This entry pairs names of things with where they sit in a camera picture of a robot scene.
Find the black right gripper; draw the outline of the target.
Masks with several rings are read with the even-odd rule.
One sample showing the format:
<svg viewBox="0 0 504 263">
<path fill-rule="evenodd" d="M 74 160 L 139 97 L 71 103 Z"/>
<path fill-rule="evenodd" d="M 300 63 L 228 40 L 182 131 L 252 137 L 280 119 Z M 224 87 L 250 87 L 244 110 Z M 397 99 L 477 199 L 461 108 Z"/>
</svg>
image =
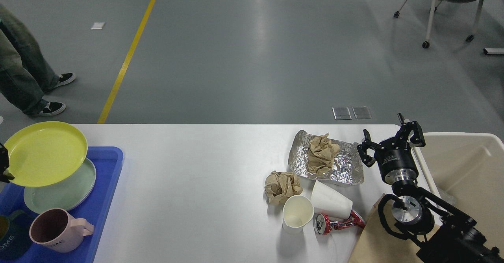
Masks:
<svg viewBox="0 0 504 263">
<path fill-rule="evenodd" d="M 401 126 L 394 139 L 386 139 L 378 144 L 371 140 L 368 130 L 363 130 L 364 138 L 358 145 L 362 163 L 369 168 L 377 162 L 382 180 L 389 185 L 397 181 L 417 179 L 418 168 L 411 148 L 423 148 L 426 145 L 419 123 L 405 119 L 401 113 L 397 115 Z M 367 153 L 369 149 L 375 151 L 373 157 Z"/>
</svg>

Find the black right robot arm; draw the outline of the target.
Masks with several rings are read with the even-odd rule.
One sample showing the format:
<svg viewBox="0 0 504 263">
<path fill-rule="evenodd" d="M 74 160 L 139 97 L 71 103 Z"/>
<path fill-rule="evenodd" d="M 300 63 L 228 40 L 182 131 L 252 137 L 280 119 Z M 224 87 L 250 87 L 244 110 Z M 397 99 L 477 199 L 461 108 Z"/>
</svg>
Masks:
<svg viewBox="0 0 504 263">
<path fill-rule="evenodd" d="M 392 188 L 378 203 L 378 216 L 385 231 L 418 247 L 424 263 L 502 263 L 499 248 L 487 248 L 486 237 L 476 229 L 476 220 L 418 186 L 418 168 L 411 150 L 426 145 L 422 128 L 399 113 L 396 134 L 375 143 L 368 130 L 357 146 L 362 163 L 378 165 L 381 179 Z"/>
</svg>

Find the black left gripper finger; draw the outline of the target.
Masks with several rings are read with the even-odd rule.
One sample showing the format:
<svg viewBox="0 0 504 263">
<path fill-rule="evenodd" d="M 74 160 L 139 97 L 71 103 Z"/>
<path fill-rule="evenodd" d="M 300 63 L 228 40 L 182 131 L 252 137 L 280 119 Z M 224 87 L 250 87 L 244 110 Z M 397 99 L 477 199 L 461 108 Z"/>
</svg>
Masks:
<svg viewBox="0 0 504 263">
<path fill-rule="evenodd" d="M 9 156 L 7 148 L 0 144 L 0 181 L 4 183 L 10 182 L 10 175 L 7 171 L 9 168 Z"/>
</svg>

